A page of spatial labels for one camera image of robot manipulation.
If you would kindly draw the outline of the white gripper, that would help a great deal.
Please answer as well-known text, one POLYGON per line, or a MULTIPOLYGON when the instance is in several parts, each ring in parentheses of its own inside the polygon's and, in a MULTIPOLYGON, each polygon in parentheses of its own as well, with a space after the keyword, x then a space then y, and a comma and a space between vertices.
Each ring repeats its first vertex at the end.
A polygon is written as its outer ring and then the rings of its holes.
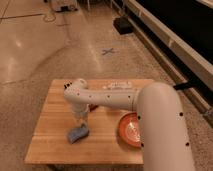
POLYGON ((88 122, 88 113, 89 110, 86 109, 84 111, 73 111, 74 118, 76 119, 76 123, 80 124, 81 128, 88 128, 87 122, 88 122))

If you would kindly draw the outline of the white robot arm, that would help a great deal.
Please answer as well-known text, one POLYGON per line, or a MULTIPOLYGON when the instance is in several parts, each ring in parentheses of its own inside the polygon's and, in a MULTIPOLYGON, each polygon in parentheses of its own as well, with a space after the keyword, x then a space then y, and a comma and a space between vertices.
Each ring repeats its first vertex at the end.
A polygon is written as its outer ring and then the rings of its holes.
POLYGON ((141 88, 93 90, 77 79, 64 85, 64 98, 77 116, 86 114, 90 104, 134 111, 144 171, 195 171, 183 107, 172 86, 152 82, 141 88))

